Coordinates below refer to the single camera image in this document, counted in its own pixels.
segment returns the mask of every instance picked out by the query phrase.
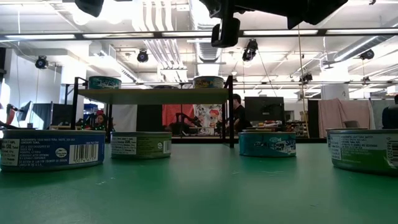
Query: green tabletop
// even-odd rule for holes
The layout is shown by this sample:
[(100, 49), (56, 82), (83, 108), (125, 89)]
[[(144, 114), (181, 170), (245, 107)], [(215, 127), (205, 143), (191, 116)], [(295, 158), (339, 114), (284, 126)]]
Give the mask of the green tabletop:
[(174, 144), (170, 159), (0, 173), (4, 224), (397, 223), (397, 209), (397, 178), (334, 168), (326, 144), (275, 159)]

